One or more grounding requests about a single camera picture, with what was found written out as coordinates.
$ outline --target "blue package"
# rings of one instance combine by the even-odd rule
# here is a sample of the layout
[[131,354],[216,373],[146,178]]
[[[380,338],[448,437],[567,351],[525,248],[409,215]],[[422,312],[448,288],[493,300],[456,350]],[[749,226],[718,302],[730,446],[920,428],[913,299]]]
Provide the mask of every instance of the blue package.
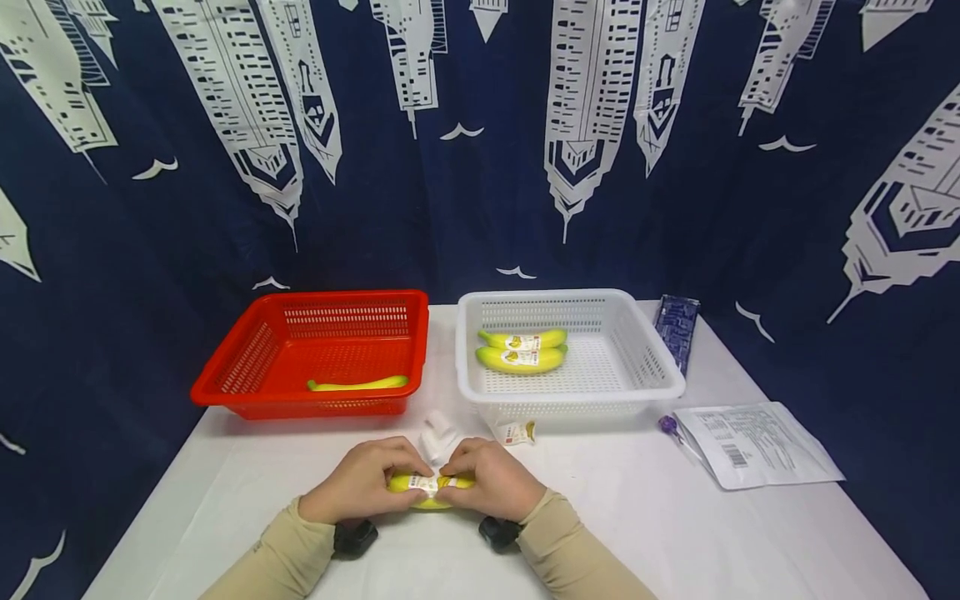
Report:
[[660,298],[660,310],[654,322],[654,328],[670,349],[684,377],[690,361],[690,347],[693,345],[693,327],[697,324],[699,312],[699,300],[664,294]]

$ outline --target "table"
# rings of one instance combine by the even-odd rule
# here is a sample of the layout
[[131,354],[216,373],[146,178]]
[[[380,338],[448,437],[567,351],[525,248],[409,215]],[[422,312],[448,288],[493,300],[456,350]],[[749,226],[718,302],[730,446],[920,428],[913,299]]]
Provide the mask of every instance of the table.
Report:
[[[640,303],[648,316],[656,306]],[[399,420],[247,422],[207,410],[84,600],[198,597],[348,449],[413,438],[432,408],[464,435],[489,435],[457,391],[455,321],[456,306],[430,307],[423,383]],[[673,408],[767,399],[702,319],[687,380],[682,398],[636,420],[602,432],[542,429],[536,446],[512,451],[660,600],[927,597],[836,484],[724,492],[657,430]],[[478,521],[458,511],[382,517],[367,555],[332,563],[311,597],[547,598],[517,552],[482,542]]]

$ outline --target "white building pattern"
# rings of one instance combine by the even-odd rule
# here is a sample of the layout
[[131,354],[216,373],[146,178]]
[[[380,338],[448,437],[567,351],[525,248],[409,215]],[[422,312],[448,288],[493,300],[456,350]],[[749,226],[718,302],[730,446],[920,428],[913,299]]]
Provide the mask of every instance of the white building pattern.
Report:
[[300,148],[248,0],[154,0],[154,7],[240,178],[290,226],[296,246]]
[[80,24],[84,27],[86,34],[90,36],[93,43],[103,50],[113,67],[116,68],[117,61],[113,57],[113,46],[110,41],[113,34],[110,32],[109,23],[119,21],[117,17],[110,14],[103,0],[63,0],[67,11],[74,15]]
[[900,151],[853,211],[847,297],[933,277],[960,260],[960,84]]
[[863,51],[892,34],[914,14],[927,12],[933,0],[867,0],[860,10]]
[[620,148],[642,0],[555,0],[543,168],[566,230]]
[[510,11],[510,0],[470,0],[470,10],[480,28],[484,43],[490,41],[490,35],[500,16]]
[[[340,5],[352,11],[357,3],[340,0]],[[444,0],[370,0],[370,8],[373,18],[383,23],[396,99],[417,139],[414,112],[440,105],[433,56],[446,54]]]
[[303,144],[336,183],[337,163],[343,155],[340,115],[320,54],[310,2],[272,0],[260,4],[260,14],[290,93]]
[[71,152],[93,166],[87,152],[117,145],[90,92],[109,79],[62,0],[0,3],[0,55]]
[[34,266],[34,260],[30,257],[27,226],[2,189],[0,189],[0,260],[30,279],[40,281],[40,274]]
[[773,114],[798,59],[812,60],[833,12],[835,0],[763,0],[760,16],[767,23],[756,48],[750,78],[740,94],[743,108],[739,135],[754,110]]
[[648,0],[634,104],[636,143],[647,160],[647,177],[657,166],[680,110],[705,3]]

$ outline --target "barcode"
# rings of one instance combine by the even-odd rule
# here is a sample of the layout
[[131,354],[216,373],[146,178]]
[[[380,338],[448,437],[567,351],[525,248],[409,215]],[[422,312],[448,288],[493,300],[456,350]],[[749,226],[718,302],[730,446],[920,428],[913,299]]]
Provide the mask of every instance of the barcode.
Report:
[[747,459],[743,458],[743,452],[735,444],[720,444],[720,447],[727,453],[733,468],[745,468],[747,466]]

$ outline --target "finger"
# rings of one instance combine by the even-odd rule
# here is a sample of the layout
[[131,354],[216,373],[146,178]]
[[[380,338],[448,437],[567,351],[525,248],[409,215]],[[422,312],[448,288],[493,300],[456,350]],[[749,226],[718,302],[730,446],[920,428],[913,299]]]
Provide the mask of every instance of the finger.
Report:
[[440,475],[453,476],[460,473],[474,472],[477,468],[477,453],[468,451],[460,456],[450,457],[450,462],[440,468]]
[[393,436],[392,438],[384,438],[383,440],[373,440],[372,444],[378,445],[381,448],[408,450],[414,454],[418,454],[417,449],[410,443],[410,440],[408,440],[406,436]]
[[383,470],[406,470],[421,475],[433,476],[433,469],[427,465],[417,452],[407,450],[386,450],[381,463]]
[[483,512],[481,491],[476,488],[462,490],[453,486],[446,486],[437,490],[434,499],[456,508]]
[[489,441],[490,440],[484,440],[483,438],[466,438],[465,440],[457,444],[457,447],[453,449],[453,453],[450,454],[450,460],[452,461],[453,459],[457,458],[462,454],[467,454],[468,452],[472,452],[477,448],[482,447],[486,442],[489,442]]
[[415,504],[421,503],[429,496],[424,490],[407,490],[406,492],[387,492],[383,497],[382,508],[385,513],[401,513]]

